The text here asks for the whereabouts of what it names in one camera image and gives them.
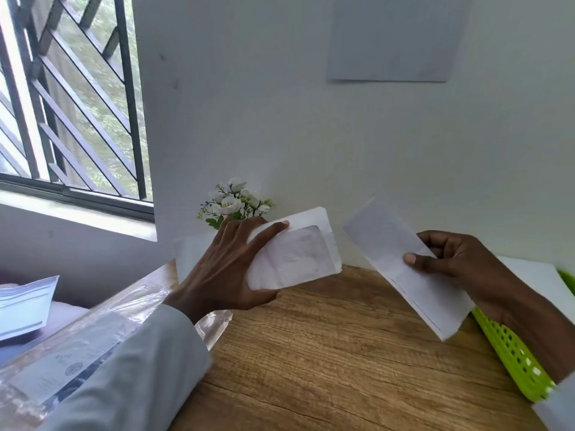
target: green plastic basket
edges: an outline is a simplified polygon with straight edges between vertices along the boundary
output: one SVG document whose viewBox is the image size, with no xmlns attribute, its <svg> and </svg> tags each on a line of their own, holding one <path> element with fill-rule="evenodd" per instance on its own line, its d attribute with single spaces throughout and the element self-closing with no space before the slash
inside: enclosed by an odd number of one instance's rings
<svg viewBox="0 0 575 431">
<path fill-rule="evenodd" d="M 565 271 L 558 272 L 575 295 L 575 277 Z M 556 385 L 525 343 L 507 326 L 485 316 L 479 307 L 475 307 L 471 313 L 521 393 L 532 402 L 546 399 Z"/>
</svg>

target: light blue sleeve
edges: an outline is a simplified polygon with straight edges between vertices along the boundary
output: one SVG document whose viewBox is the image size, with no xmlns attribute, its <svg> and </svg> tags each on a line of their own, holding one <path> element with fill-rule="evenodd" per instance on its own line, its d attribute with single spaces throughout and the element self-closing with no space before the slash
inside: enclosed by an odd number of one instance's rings
<svg viewBox="0 0 575 431">
<path fill-rule="evenodd" d="M 549 431 L 575 429 L 575 373 L 565 378 L 549 398 L 542 400 L 533 409 Z"/>
<path fill-rule="evenodd" d="M 161 304 L 39 431 L 164 431 L 212 359 L 191 321 Z"/>
</svg>

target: window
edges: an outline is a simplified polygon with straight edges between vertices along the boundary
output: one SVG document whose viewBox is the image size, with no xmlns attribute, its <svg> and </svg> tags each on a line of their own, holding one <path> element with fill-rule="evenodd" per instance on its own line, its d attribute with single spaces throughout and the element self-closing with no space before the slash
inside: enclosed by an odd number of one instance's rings
<svg viewBox="0 0 575 431">
<path fill-rule="evenodd" d="M 0 0 L 0 187 L 153 221 L 132 0 Z"/>
</svg>

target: wall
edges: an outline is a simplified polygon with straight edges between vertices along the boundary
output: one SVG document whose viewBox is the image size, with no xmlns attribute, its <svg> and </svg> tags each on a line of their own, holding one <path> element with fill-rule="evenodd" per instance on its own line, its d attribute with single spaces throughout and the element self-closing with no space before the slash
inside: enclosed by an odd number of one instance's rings
<svg viewBox="0 0 575 431">
<path fill-rule="evenodd" d="M 133 0 L 159 239 L 212 186 L 340 225 L 378 192 L 415 229 L 575 270 L 575 0 L 476 0 L 445 84 L 329 83 L 334 0 Z"/>
<path fill-rule="evenodd" d="M 171 260 L 171 247 L 0 204 L 0 272 L 61 275 L 55 298 L 91 307 Z"/>
</svg>

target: plastic bag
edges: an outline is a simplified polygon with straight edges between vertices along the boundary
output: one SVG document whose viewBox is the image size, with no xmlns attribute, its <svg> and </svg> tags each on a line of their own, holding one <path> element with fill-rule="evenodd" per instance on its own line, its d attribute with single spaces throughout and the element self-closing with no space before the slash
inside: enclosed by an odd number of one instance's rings
<svg viewBox="0 0 575 431">
<path fill-rule="evenodd" d="M 153 282 L 140 281 L 50 337 L 38 338 L 32 349 L 0 368 L 0 429 L 28 431 L 38 427 L 137 330 L 169 293 L 168 289 Z M 232 312 L 222 310 L 208 314 L 196 324 L 208 349 L 212 349 L 231 319 Z M 87 361 L 86 368 L 74 367 L 74 363 L 66 369 L 69 381 L 59 381 L 59 386 L 52 386 L 56 387 L 54 392 L 45 387 L 38 389 L 37 384 L 33 384 L 35 381 L 26 380 L 36 368 L 41 368 L 40 360 L 60 356 L 67 359 L 75 354 L 93 360 Z M 25 393 L 31 392 L 23 389 L 27 384 L 34 386 L 31 397 Z"/>
</svg>

